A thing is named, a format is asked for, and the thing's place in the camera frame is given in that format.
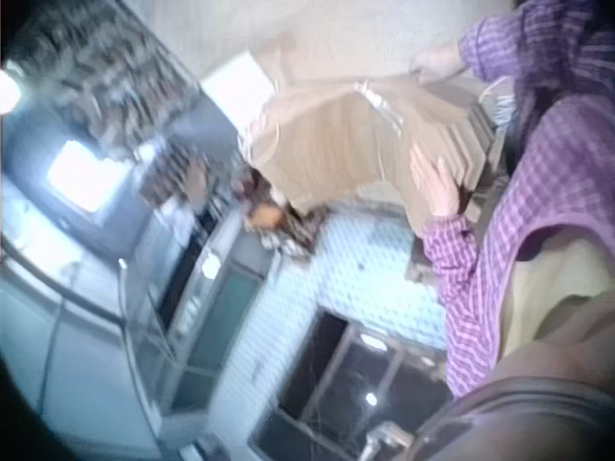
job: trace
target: brown paper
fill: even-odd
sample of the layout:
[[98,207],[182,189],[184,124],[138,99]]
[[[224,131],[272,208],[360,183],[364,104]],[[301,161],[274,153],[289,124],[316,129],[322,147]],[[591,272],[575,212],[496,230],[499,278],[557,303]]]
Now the brown paper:
[[425,88],[407,76],[288,86],[263,111],[244,154],[303,212],[389,182],[420,235],[429,211],[411,179],[411,152],[443,157],[473,190],[493,137],[480,111],[458,87]]

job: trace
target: tile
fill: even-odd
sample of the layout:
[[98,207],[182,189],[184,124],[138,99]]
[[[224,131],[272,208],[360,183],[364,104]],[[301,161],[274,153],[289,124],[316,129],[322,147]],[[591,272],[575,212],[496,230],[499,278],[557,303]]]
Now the tile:
[[319,306],[438,349],[444,309],[431,287],[404,280],[413,235],[395,220],[334,215],[309,265],[285,260],[262,287],[210,408],[208,430],[241,452],[283,385]]

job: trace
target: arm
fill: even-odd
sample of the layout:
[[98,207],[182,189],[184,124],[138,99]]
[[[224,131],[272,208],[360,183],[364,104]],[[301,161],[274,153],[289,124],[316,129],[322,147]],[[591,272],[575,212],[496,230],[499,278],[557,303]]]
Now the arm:
[[474,275],[478,249],[470,223],[456,215],[436,219],[425,226],[425,254],[438,277],[438,295],[445,306],[467,293]]
[[[530,0],[509,14],[487,17],[459,41],[459,54],[474,74],[487,82],[535,72],[537,63],[548,65],[551,51],[562,46],[561,24],[569,3]],[[591,8],[591,2],[584,4]],[[544,55],[546,61],[524,59],[522,52]]]

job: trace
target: person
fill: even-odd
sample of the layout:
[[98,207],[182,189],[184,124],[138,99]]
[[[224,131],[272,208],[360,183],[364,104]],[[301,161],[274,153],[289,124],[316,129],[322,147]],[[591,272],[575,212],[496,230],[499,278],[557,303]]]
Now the person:
[[[615,287],[615,33],[601,13],[608,3],[529,0],[411,66],[424,82],[465,67],[487,82],[515,79],[520,150],[480,249],[458,214],[445,162],[411,153],[412,180],[433,216],[425,250],[446,308],[446,379],[456,398],[510,374],[587,381],[615,394],[615,356],[606,352],[615,303],[602,298]],[[587,346],[578,335],[548,340],[577,315],[600,331],[593,357],[571,355]],[[603,361],[610,369],[600,375]]]
[[430,418],[401,461],[615,459],[615,290],[502,360]]

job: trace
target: metal frame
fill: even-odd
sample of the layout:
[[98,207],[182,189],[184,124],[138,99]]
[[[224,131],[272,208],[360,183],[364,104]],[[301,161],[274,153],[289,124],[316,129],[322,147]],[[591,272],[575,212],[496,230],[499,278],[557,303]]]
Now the metal frame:
[[[325,369],[325,373],[323,374],[316,388],[314,389],[311,396],[309,397],[309,400],[307,401],[307,404],[306,404],[306,408],[304,408],[304,410],[302,411],[299,421],[296,421],[292,417],[286,415],[286,413],[283,412],[283,410],[279,408],[279,397],[278,396],[283,394],[288,389],[288,386],[290,385],[289,378],[292,376],[294,371],[297,369],[300,358],[303,354],[303,351],[308,346],[309,338],[311,337],[316,325],[318,324],[319,319],[324,313],[329,313],[331,315],[339,317],[340,319],[348,322],[348,327],[344,331],[343,336],[340,339],[340,342],[337,346],[337,349],[335,350],[335,353],[333,354],[332,359],[330,360],[329,364],[327,365],[327,368]],[[395,378],[395,375],[399,372],[401,366],[404,364],[409,354],[426,355],[432,358],[435,362],[443,361],[446,358],[446,353],[444,351],[431,348],[429,346],[418,343],[416,341],[401,338],[400,336],[396,334],[390,333],[388,331],[385,331],[379,328],[375,328],[375,329],[374,328],[375,327],[373,326],[365,325],[362,322],[349,319],[347,317],[344,317],[343,315],[339,315],[339,313],[334,312],[331,309],[328,309],[326,307],[322,307],[319,305],[316,315],[314,316],[314,319],[312,321],[312,324],[309,327],[308,332],[306,334],[306,338],[304,339],[303,344],[300,348],[300,353],[297,354],[297,358],[295,358],[295,360],[293,361],[289,371],[286,372],[286,374],[284,375],[283,382],[279,384],[277,389],[274,391],[273,396],[270,400],[270,406],[269,406],[270,410],[264,411],[261,417],[259,418],[249,438],[248,447],[252,451],[254,451],[256,454],[266,459],[267,461],[275,461],[275,460],[271,460],[271,458],[269,458],[258,447],[258,445],[256,444],[256,440],[255,440],[255,435],[258,434],[263,429],[264,425],[267,422],[269,415],[275,412],[277,414],[283,415],[284,418],[287,419],[294,426],[296,426],[298,430],[302,430],[303,432],[308,434],[311,438],[314,438],[315,440],[317,440],[319,443],[321,441],[326,441],[327,447],[331,445],[335,446],[336,447],[335,452],[338,452],[338,453],[341,452],[343,453],[343,456],[345,459],[351,460],[352,458],[350,458],[348,454],[345,453],[343,449],[337,443],[329,440],[327,437],[323,436],[322,434],[315,433],[313,430],[311,430],[311,428],[309,428],[309,426],[307,426],[306,422],[309,416],[311,415],[311,413],[314,411],[314,408],[318,404],[318,401],[324,395],[325,391],[327,390],[327,387],[331,384],[334,373],[337,371],[339,365],[341,364],[344,356],[346,355],[353,341],[357,340],[361,333],[367,333],[370,336],[374,336],[374,337],[377,337],[378,339],[381,339],[387,346],[395,350],[395,355],[393,356],[391,363],[389,364],[386,372],[384,372],[381,382],[376,390],[378,394],[385,393],[388,390],[388,388],[391,386],[393,382],[393,379]],[[350,439],[356,437],[360,433],[360,431],[365,428],[365,426],[369,422],[369,416],[370,416],[370,413],[364,414],[362,418],[357,422],[357,425],[351,432]]]

